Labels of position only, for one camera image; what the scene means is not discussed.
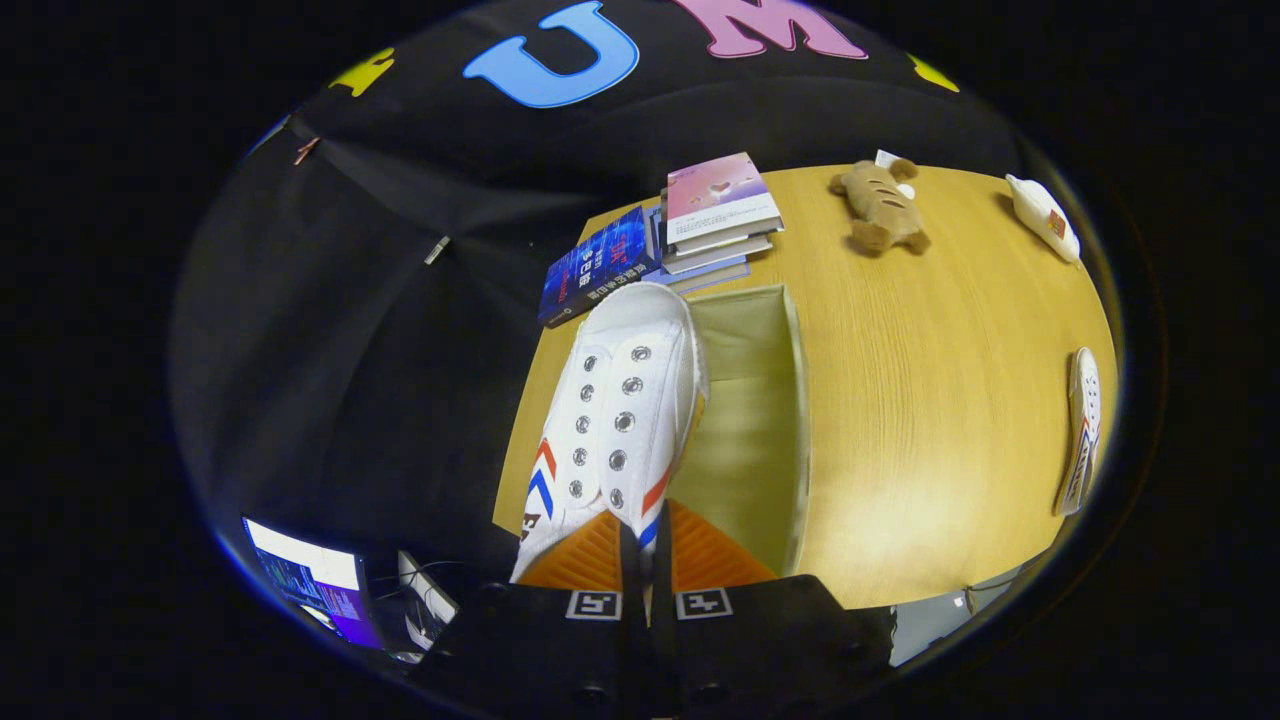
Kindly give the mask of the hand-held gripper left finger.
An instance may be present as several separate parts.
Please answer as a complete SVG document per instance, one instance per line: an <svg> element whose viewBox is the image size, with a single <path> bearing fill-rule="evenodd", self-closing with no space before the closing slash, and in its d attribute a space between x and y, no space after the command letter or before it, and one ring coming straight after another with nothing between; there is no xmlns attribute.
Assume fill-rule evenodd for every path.
<svg viewBox="0 0 1280 720"><path fill-rule="evenodd" d="M600 559L564 587L483 585L408 675L460 719L644 719L646 609L635 534L603 512L541 559L536 575Z"/></svg>

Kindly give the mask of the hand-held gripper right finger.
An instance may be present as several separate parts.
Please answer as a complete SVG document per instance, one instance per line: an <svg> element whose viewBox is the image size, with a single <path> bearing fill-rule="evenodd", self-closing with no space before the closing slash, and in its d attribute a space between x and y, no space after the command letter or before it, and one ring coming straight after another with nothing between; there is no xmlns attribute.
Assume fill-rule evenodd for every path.
<svg viewBox="0 0 1280 720"><path fill-rule="evenodd" d="M648 610L652 719L833 719L896 676L896 614L846 609L809 574L772 577L704 518L658 518Z"/></svg>

